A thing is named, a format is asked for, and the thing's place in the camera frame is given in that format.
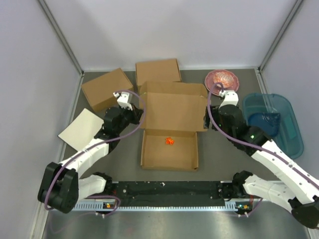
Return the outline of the small orange toy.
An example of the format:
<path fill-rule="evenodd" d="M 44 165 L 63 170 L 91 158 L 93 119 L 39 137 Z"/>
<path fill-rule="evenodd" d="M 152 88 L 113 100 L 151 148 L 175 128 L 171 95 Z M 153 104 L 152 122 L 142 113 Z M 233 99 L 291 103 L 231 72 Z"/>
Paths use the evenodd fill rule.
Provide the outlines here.
<path fill-rule="evenodd" d="M 173 145 L 174 144 L 174 140 L 171 138 L 171 137 L 167 137 L 165 139 L 165 143 L 166 144 L 169 144 L 169 145 Z"/>

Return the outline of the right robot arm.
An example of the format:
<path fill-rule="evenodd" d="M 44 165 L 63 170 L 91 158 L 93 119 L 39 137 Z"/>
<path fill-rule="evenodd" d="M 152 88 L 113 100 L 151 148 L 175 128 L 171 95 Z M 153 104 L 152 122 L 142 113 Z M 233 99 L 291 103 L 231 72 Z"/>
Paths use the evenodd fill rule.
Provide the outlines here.
<path fill-rule="evenodd" d="M 282 185 L 241 171 L 233 176 L 232 191 L 266 199 L 287 210 L 303 226 L 319 227 L 319 181 L 285 155 L 262 129 L 248 126 L 238 106 L 206 107 L 204 128 L 219 131 L 239 150 L 268 168 Z"/>

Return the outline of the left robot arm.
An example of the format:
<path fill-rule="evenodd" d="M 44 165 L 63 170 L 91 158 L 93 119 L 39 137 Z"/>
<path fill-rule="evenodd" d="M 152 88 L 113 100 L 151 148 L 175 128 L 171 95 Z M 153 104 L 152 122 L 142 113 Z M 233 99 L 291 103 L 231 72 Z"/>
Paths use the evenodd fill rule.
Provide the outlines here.
<path fill-rule="evenodd" d="M 86 146 L 60 163 L 47 165 L 38 191 L 38 201 L 48 211 L 58 210 L 67 214 L 79 200 L 93 196 L 109 197 L 113 191 L 111 177 L 100 172 L 86 178 L 82 175 L 117 147 L 127 126 L 134 124 L 140 128 L 143 120 L 144 110 L 135 105 L 131 108 L 108 108 L 101 128 Z"/>

